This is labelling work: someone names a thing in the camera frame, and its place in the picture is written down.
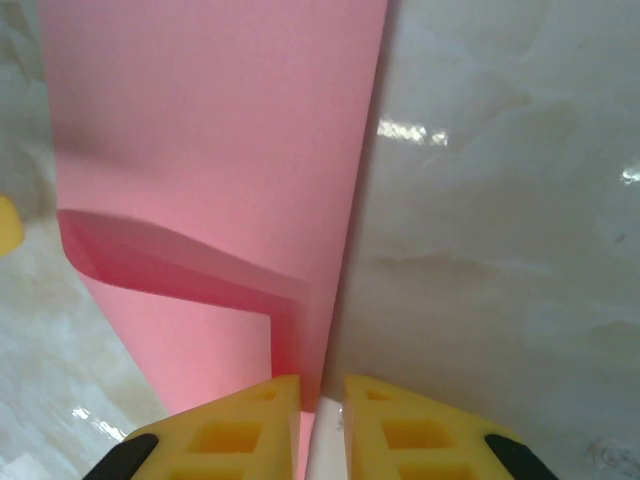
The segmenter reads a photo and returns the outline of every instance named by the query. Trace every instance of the yellow object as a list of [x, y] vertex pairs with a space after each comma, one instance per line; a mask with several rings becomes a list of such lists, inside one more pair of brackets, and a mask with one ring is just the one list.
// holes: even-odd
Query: yellow object
[[345, 390], [350, 480], [513, 480], [485, 442], [510, 430], [370, 377]]
[[276, 377], [133, 432], [159, 442], [132, 480], [292, 480], [299, 428], [299, 378]]
[[16, 207], [0, 195], [0, 257], [18, 247], [23, 240], [24, 230]]

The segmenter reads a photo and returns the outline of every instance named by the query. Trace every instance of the folded pink paper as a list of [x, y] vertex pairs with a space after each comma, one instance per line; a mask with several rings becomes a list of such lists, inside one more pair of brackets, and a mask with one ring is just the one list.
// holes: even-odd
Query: folded pink paper
[[65, 251], [170, 412], [302, 377], [304, 473], [386, 0], [41, 0]]

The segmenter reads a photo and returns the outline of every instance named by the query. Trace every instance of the square hole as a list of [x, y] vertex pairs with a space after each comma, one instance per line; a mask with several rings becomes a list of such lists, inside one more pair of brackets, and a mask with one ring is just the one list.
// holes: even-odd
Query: square hole
[[451, 448], [453, 439], [438, 424], [429, 420], [387, 420], [382, 431], [391, 449]]
[[242, 480], [244, 472], [238, 469], [182, 470], [173, 472], [169, 480]]
[[398, 472], [402, 480], [478, 480], [466, 465], [401, 465]]
[[192, 453], [251, 453], [260, 437], [259, 423], [219, 422], [198, 432], [189, 446]]

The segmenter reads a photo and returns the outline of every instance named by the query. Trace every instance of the white surface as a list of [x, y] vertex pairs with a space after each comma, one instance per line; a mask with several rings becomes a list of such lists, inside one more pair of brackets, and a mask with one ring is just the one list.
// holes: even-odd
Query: white surface
[[[62, 254], [27, 7], [0, 4], [0, 191], [27, 225], [0, 259], [0, 479], [71, 479], [164, 411]], [[619, 478], [587, 448], [640, 445], [640, 3], [392, 10], [325, 393], [377, 375], [511, 426], [562, 479]], [[314, 479], [344, 477], [338, 408]]]

